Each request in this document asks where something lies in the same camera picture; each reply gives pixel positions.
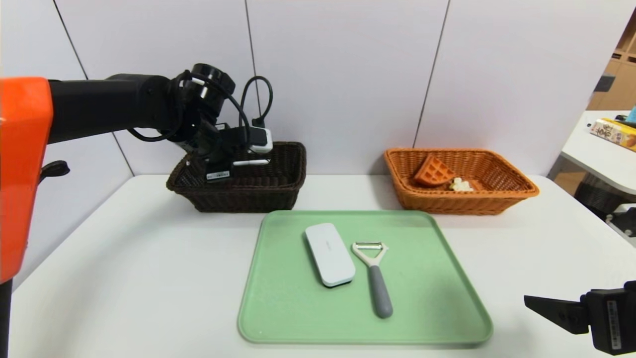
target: gray handle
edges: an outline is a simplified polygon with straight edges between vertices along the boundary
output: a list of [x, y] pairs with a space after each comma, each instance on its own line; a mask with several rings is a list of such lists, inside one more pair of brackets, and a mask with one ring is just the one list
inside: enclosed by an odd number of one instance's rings
[[380, 266], [369, 267], [369, 283], [371, 285], [371, 296], [373, 298], [373, 306], [375, 306], [375, 313], [381, 319], [391, 317], [393, 306], [391, 305], [387, 286], [384, 284]]

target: vegetable peeler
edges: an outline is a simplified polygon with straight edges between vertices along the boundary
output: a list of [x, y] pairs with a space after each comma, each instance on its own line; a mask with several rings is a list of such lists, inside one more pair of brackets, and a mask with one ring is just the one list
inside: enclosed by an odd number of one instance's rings
[[[389, 291], [387, 291], [387, 286], [384, 283], [384, 278], [380, 271], [380, 261], [389, 247], [381, 242], [356, 242], [353, 243], [351, 249], [360, 260], [369, 266], [371, 298], [373, 300], [373, 306], [375, 307], [375, 313], [381, 319], [389, 318], [393, 314], [393, 306], [391, 305]], [[380, 253], [376, 257], [368, 257], [360, 250], [380, 250]]]

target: black cable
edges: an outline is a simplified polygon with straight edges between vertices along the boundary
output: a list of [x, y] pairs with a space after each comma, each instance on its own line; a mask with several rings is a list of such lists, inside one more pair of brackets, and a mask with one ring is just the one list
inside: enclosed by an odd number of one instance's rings
[[267, 80], [267, 78], [263, 76], [254, 76], [250, 78], [247, 81], [247, 83], [245, 83], [245, 88], [243, 88], [243, 95], [240, 98], [240, 107], [242, 109], [244, 108], [245, 97], [247, 96], [247, 90], [249, 86], [252, 84], [252, 82], [256, 82], [257, 80], [261, 80], [265, 82], [265, 84], [267, 85], [267, 90], [270, 93], [270, 99], [269, 101], [267, 101], [267, 108], [265, 108], [265, 112], [263, 112], [263, 114], [260, 117], [252, 119], [252, 125], [260, 127], [265, 124], [265, 116], [267, 116], [267, 113], [270, 112], [270, 108], [272, 107], [273, 95], [274, 95], [272, 90], [272, 84]]
[[243, 107], [241, 107], [241, 105], [237, 102], [237, 100], [234, 99], [234, 97], [232, 97], [232, 94], [229, 93], [225, 88], [223, 88], [223, 86], [220, 83], [216, 83], [212, 81], [211, 79], [207, 78], [206, 76], [200, 75], [198, 73], [189, 73], [189, 76], [192, 78], [196, 78], [197, 80], [201, 80], [205, 82], [205, 84], [207, 85], [211, 85], [212, 87], [214, 87], [214, 89], [222, 93], [222, 95], [224, 95], [225, 98], [229, 99], [230, 102], [232, 102], [232, 104], [234, 104], [234, 107], [236, 107], [236, 109], [238, 110], [238, 117], [242, 119], [243, 123], [245, 124], [245, 142], [247, 147], [249, 147], [252, 143], [252, 140], [251, 140], [252, 138], [251, 138], [250, 131], [247, 129], [247, 127], [249, 127], [250, 125], [249, 125], [249, 122], [247, 121], [247, 116], [245, 115], [245, 112], [243, 112]]
[[172, 128], [168, 133], [162, 134], [157, 137], [143, 136], [142, 134], [137, 132], [137, 130], [135, 130], [134, 128], [129, 129], [128, 132], [132, 134], [135, 138], [142, 141], [148, 141], [148, 142], [162, 141], [175, 135], [175, 133], [181, 128], [181, 124], [183, 124], [183, 99], [181, 98], [181, 94], [179, 93], [179, 84], [181, 83], [181, 81], [184, 80], [184, 77], [187, 75], [188, 75], [188, 71], [180, 74], [179, 76], [177, 76], [176, 78], [172, 80], [173, 84], [171, 86], [172, 87], [171, 90], [174, 93], [174, 102], [177, 108], [177, 122], [175, 123], [174, 128]]

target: orange wicker basket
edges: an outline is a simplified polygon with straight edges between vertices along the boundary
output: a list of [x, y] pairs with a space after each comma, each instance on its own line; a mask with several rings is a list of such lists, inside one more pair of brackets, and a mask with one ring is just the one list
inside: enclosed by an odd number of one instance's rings
[[[472, 192], [448, 190], [448, 185], [424, 188], [413, 180], [429, 154], [471, 182]], [[539, 188], [495, 152], [483, 149], [394, 148], [384, 153], [393, 186], [402, 207], [427, 213], [495, 215], [528, 197]]]

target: waffle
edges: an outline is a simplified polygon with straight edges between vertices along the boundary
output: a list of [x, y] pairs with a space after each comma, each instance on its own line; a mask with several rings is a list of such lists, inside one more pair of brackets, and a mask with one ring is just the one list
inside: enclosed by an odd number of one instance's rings
[[415, 174], [415, 181], [425, 187], [437, 187], [449, 182], [457, 175], [432, 154], [426, 156], [424, 164]]

